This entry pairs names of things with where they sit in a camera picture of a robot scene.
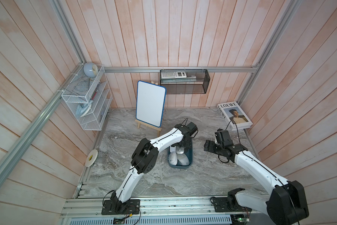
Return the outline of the white round mouse with logo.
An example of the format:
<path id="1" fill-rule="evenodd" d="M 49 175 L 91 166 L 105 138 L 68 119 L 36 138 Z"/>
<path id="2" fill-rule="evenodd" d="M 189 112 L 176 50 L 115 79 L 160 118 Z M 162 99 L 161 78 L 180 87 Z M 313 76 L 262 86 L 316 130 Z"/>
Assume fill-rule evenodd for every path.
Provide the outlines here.
<path id="1" fill-rule="evenodd" d="M 178 158 L 177 158 L 177 153 L 176 152 L 171 152 L 169 154 L 169 156 L 168 156 L 168 162 L 172 166 L 176 166 L 177 165 Z"/>

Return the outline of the white slim mouse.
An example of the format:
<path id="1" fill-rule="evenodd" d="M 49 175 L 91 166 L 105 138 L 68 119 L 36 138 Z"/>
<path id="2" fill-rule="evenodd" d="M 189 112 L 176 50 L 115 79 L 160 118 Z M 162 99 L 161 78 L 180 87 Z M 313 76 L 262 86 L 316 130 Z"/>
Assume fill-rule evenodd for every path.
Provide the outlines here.
<path id="1" fill-rule="evenodd" d="M 170 146 L 169 150 L 170 152 L 176 152 L 176 146 Z"/>

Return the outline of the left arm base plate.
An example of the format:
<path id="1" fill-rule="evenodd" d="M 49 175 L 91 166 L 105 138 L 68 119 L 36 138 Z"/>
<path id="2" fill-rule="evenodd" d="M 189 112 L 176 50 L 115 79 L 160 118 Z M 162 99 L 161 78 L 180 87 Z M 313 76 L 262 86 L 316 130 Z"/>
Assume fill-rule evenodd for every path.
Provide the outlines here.
<path id="1" fill-rule="evenodd" d="M 139 214 L 140 200 L 128 200 L 124 203 L 105 200 L 101 211 L 102 215 Z"/>

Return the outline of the grey white mouse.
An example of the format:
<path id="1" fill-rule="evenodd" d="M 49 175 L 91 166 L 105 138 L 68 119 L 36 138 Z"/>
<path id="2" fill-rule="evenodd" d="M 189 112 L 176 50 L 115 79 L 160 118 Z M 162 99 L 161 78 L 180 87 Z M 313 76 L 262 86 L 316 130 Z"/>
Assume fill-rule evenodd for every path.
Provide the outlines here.
<path id="1" fill-rule="evenodd" d="M 186 154 L 177 154 L 178 162 L 181 166 L 186 167 L 190 164 L 190 161 Z"/>

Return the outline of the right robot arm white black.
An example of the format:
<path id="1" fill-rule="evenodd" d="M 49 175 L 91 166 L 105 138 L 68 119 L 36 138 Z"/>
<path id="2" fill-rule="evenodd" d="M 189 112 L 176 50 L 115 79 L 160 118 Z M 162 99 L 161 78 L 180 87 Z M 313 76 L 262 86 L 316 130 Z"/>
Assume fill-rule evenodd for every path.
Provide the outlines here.
<path id="1" fill-rule="evenodd" d="M 204 151 L 224 156 L 247 171 L 267 191 L 266 195 L 236 188 L 226 198 L 212 197 L 216 212 L 238 212 L 244 208 L 266 214 L 276 225 L 298 225 L 309 217 L 305 190 L 298 181 L 289 181 L 272 171 L 241 143 L 234 144 L 227 130 L 218 129 L 215 141 L 207 140 Z"/>

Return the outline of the silver mouse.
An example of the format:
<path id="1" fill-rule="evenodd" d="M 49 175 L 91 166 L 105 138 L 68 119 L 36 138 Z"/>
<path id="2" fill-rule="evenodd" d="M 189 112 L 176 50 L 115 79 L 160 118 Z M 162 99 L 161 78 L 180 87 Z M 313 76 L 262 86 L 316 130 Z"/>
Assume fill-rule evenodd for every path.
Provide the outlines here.
<path id="1" fill-rule="evenodd" d="M 184 154 L 184 147 L 177 147 L 176 148 L 176 153 L 177 154 Z"/>

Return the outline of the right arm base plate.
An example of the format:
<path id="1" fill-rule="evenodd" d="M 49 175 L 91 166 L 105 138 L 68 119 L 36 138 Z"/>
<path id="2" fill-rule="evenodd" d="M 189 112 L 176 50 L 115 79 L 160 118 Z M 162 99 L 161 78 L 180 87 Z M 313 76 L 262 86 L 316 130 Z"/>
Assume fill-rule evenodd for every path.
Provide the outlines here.
<path id="1" fill-rule="evenodd" d="M 252 209 L 240 206 L 233 197 L 211 197 L 215 212 L 251 212 Z"/>

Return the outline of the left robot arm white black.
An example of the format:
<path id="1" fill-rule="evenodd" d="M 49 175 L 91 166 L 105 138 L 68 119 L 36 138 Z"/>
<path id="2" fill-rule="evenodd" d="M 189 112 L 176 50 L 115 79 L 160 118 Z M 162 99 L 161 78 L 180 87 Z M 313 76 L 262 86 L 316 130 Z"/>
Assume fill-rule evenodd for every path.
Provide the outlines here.
<path id="1" fill-rule="evenodd" d="M 173 129 L 160 137 L 148 140 L 143 138 L 131 158 L 131 167 L 121 186 L 112 193 L 110 200 L 116 211 L 123 209 L 139 180 L 155 166 L 158 155 L 168 147 L 183 147 L 188 150 L 191 146 L 192 135 L 198 133 L 196 124 L 177 124 Z"/>

